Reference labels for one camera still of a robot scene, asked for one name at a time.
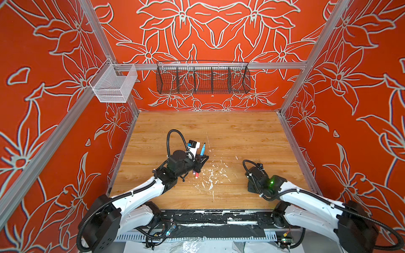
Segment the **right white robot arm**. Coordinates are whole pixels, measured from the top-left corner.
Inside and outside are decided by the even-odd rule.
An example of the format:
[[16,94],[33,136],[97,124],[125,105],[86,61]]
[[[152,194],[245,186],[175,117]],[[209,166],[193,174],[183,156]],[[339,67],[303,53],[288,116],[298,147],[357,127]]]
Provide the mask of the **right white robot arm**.
[[248,191],[266,201],[277,200],[272,211],[278,228],[301,227],[337,242],[346,253],[373,252],[378,230],[363,207],[355,202],[334,201],[306,191],[287,179],[265,172],[263,165],[243,161]]

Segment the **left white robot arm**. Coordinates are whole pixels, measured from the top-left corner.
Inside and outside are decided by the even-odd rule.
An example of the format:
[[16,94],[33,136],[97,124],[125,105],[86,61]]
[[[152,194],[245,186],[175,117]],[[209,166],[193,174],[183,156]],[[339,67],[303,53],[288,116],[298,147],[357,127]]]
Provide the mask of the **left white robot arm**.
[[149,225],[160,212],[151,199],[169,191],[190,171],[199,173],[208,159],[208,155],[176,150],[143,184],[114,197],[99,196],[79,223],[77,249],[101,253],[117,236]]

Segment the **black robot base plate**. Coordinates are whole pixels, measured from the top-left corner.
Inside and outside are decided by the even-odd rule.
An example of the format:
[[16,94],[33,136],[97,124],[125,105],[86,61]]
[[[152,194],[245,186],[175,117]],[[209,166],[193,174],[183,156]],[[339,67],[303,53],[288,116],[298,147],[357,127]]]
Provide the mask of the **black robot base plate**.
[[292,225],[276,227],[271,210],[164,210],[161,219],[176,226],[169,236],[262,236],[274,231],[278,240],[299,239],[302,233]]

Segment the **blue pen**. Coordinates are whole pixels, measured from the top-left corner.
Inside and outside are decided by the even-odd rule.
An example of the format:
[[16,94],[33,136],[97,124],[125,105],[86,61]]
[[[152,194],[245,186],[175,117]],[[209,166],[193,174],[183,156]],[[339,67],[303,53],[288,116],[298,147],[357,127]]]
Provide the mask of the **blue pen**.
[[203,155],[204,155],[204,153],[205,153],[205,147],[206,147],[206,143],[204,143],[204,144],[203,144],[203,147],[201,148],[200,156],[203,156]]

